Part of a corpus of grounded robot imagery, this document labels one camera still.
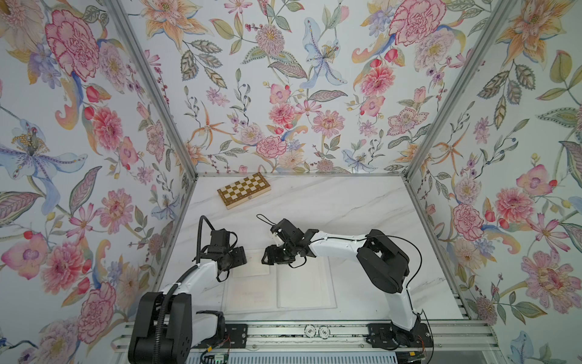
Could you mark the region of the white photo album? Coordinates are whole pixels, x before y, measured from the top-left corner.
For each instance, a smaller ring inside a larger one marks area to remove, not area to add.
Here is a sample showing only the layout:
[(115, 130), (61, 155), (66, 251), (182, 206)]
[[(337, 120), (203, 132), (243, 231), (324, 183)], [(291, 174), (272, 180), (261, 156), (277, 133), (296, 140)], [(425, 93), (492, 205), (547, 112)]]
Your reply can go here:
[[(262, 263), (263, 252), (251, 250), (247, 262)], [(251, 314), (332, 309), (336, 297), (329, 259), (309, 260), (298, 268), (269, 265), (271, 274), (226, 280), (222, 309), (226, 314)]]

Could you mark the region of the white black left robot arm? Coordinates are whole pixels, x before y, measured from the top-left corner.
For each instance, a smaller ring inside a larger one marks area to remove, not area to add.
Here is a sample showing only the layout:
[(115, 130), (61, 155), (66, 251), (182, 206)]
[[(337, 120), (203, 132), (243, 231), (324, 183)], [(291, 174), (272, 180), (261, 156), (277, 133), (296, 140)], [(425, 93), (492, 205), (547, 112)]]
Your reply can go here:
[(222, 283), (222, 275), (247, 264), (237, 242), (232, 231), (211, 231), (209, 245), (197, 243), (193, 266), (162, 291), (142, 296), (127, 352), (130, 363), (185, 363), (192, 349), (209, 352), (228, 342), (223, 312), (198, 310), (194, 300)]

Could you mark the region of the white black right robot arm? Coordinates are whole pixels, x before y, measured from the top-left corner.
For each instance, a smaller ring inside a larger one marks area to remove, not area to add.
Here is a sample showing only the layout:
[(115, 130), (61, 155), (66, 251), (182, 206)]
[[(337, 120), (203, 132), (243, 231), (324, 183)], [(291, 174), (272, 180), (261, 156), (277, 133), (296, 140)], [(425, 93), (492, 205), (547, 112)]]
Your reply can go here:
[(434, 347), (432, 330), (415, 312), (409, 296), (409, 256), (389, 236), (377, 229), (364, 235), (329, 234), (318, 229), (301, 231), (283, 219), (271, 226), (274, 241), (265, 248), (263, 265), (288, 265), (296, 268), (296, 259), (341, 258), (358, 262), (371, 284), (382, 291), (390, 309), (388, 324), (367, 325), (366, 341), (374, 348), (427, 349)]

